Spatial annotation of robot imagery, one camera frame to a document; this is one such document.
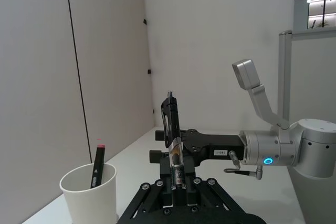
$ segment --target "bolt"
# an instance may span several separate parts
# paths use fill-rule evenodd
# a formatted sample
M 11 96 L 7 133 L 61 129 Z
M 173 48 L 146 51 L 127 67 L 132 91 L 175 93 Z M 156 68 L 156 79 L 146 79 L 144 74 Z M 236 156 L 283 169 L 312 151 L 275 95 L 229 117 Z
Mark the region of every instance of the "bolt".
M 149 185 L 148 184 L 144 184 L 144 185 L 142 185 L 141 189 L 142 190 L 147 190 L 147 189 L 149 189 Z
M 158 182 L 156 182 L 157 186 L 163 186 L 163 181 L 159 180 Z
M 199 184 L 200 182 L 201 182 L 201 180 L 200 180 L 199 178 L 195 178 L 195 179 L 194 179 L 194 183 L 195 183 L 195 184 Z
M 170 213 L 171 213 L 171 211 L 170 211 L 169 208 L 165 208 L 165 209 L 163 210 L 163 214 L 164 214 L 164 215 L 170 215 Z
M 209 179 L 208 184 L 209 185 L 215 185 L 216 181 L 214 179 Z
M 191 212 L 198 212 L 198 208 L 197 207 L 192 207 Z

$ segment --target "white table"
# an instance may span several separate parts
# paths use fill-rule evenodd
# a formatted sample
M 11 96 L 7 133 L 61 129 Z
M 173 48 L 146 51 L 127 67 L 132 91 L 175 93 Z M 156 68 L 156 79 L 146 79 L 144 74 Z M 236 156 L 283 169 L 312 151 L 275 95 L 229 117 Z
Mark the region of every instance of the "white table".
M 117 168 L 117 213 L 119 216 L 143 182 L 154 183 L 160 178 L 159 164 L 149 163 L 149 150 L 166 151 L 164 142 L 155 141 L 153 128 L 128 146 L 108 163 Z M 237 134 L 228 131 L 199 131 L 206 134 Z M 225 174 L 233 167 L 231 161 L 207 160 L 196 167 L 203 180 L 214 177 L 234 200 L 249 214 L 263 218 L 268 224 L 303 224 L 303 215 L 286 167 L 264 166 L 262 180 L 253 177 Z M 242 169 L 254 170 L 254 166 Z M 33 215 L 24 224 L 71 224 L 63 195 Z

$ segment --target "pen holder cup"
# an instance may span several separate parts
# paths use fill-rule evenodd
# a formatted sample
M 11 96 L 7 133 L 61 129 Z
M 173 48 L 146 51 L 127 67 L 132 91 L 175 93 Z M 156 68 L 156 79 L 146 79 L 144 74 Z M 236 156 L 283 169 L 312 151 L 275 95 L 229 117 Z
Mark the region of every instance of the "pen holder cup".
M 80 166 L 68 172 L 59 187 L 73 224 L 115 224 L 117 221 L 116 181 L 117 170 L 104 164 L 101 185 L 90 189 L 93 164 Z

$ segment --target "black pen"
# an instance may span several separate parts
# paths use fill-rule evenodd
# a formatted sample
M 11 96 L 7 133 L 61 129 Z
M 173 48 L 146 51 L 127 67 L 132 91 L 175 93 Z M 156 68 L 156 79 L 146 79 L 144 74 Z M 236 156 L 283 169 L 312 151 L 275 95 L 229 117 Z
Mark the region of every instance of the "black pen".
M 94 159 L 94 165 L 92 171 L 91 188 L 95 188 L 101 185 L 101 179 L 104 167 L 104 154 L 105 154 L 105 145 L 98 144 L 96 151 L 96 158 Z

